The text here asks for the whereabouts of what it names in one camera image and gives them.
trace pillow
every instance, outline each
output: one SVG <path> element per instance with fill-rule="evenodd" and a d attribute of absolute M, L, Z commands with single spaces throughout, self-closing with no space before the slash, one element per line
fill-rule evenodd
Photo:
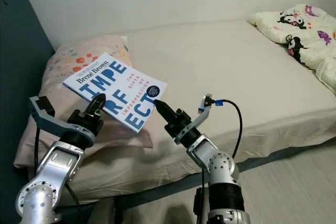
<path fill-rule="evenodd" d="M 47 63 L 39 93 L 39 96 L 46 95 L 48 97 L 55 109 L 56 118 L 67 121 L 74 109 L 84 111 L 88 105 L 87 101 L 63 86 L 62 82 L 68 76 L 95 61 L 103 52 L 107 52 L 131 66 L 126 40 L 125 37 L 104 35 L 71 42 L 58 48 Z M 104 125 L 93 147 L 85 150 L 86 156 L 92 155 L 102 148 L 118 145 L 153 147 L 150 135 L 145 129 L 136 134 L 105 113 L 101 118 L 104 120 Z M 17 149 L 14 160 L 16 167 L 33 167 L 35 132 L 36 123 L 30 116 Z M 59 137 L 41 130 L 38 149 L 39 160 L 42 159 L 51 144 L 57 140 Z"/>

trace robotic arm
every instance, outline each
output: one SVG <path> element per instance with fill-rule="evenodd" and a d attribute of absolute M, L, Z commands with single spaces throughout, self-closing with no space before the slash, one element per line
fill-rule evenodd
<path fill-rule="evenodd" d="M 54 213 L 65 183 L 70 182 L 83 161 L 84 150 L 91 147 L 103 125 L 100 120 L 105 94 L 96 96 L 83 115 L 75 110 L 68 122 L 54 118 L 55 111 L 46 97 L 29 99 L 30 112 L 37 127 L 56 136 L 56 141 L 37 168 L 36 176 L 19 192 L 16 210 L 21 224 L 59 222 Z"/>
<path fill-rule="evenodd" d="M 208 191 L 209 213 L 208 224 L 250 224 L 249 215 L 245 212 L 242 189 L 238 181 L 239 170 L 233 158 L 218 148 L 205 135 L 197 130 L 209 115 L 212 100 L 207 95 L 199 107 L 201 114 L 194 121 L 181 109 L 176 113 L 164 102 L 155 100 L 158 112 L 167 121 L 165 126 L 169 135 L 175 138 L 176 144 L 187 149 L 191 159 L 210 174 Z M 197 223 L 204 223 L 203 218 Z"/>

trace bed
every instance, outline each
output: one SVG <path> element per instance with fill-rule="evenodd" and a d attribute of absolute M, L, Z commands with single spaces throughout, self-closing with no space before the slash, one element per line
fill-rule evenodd
<path fill-rule="evenodd" d="M 246 21 L 166 26 L 124 35 L 133 66 L 168 83 L 162 100 L 172 108 L 195 118 L 206 93 L 238 104 L 244 124 L 236 156 L 241 164 L 336 136 L 335 95 L 282 45 Z M 182 145 L 174 144 L 164 125 L 156 112 L 146 123 L 153 149 L 107 148 L 85 159 L 71 183 L 81 203 L 134 194 L 185 177 L 184 189 L 199 183 L 197 175 L 189 175 L 200 169 Z M 229 105 L 213 107 L 199 130 L 220 149 L 232 152 L 238 133 L 236 111 Z M 62 203 L 72 200 L 65 195 Z"/>

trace cartoon character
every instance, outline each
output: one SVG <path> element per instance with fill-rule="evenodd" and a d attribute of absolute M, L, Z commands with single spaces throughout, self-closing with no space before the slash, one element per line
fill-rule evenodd
<path fill-rule="evenodd" d="M 300 49 L 304 48 L 307 49 L 306 47 L 301 44 L 301 39 L 299 37 L 294 37 L 288 42 L 288 53 L 293 56 L 298 62 L 303 64 L 300 59 Z"/>
<path fill-rule="evenodd" d="M 306 13 L 309 15 L 309 16 L 313 16 L 313 17 L 319 17 L 319 15 L 316 15 L 313 13 L 313 11 L 311 10 L 312 9 L 312 6 L 309 6 L 309 5 L 306 5 L 304 10 L 306 11 Z"/>
<path fill-rule="evenodd" d="M 325 43 L 326 43 L 326 46 L 331 42 L 331 38 L 329 37 L 329 35 L 324 32 L 324 31 L 317 31 L 319 37 L 321 39 L 324 39 Z"/>
<path fill-rule="evenodd" d="M 284 16 L 280 17 L 280 20 L 278 23 L 284 23 L 289 24 L 292 26 L 297 26 L 300 29 L 307 29 L 306 26 L 304 26 L 305 22 L 303 21 L 303 18 L 300 17 L 298 14 L 285 14 Z"/>

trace floor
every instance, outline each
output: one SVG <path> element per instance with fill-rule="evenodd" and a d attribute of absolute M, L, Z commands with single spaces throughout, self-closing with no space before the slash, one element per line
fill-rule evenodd
<path fill-rule="evenodd" d="M 336 223 L 336 142 L 240 174 L 251 223 Z M 195 223 L 196 188 L 123 213 L 124 224 Z"/>

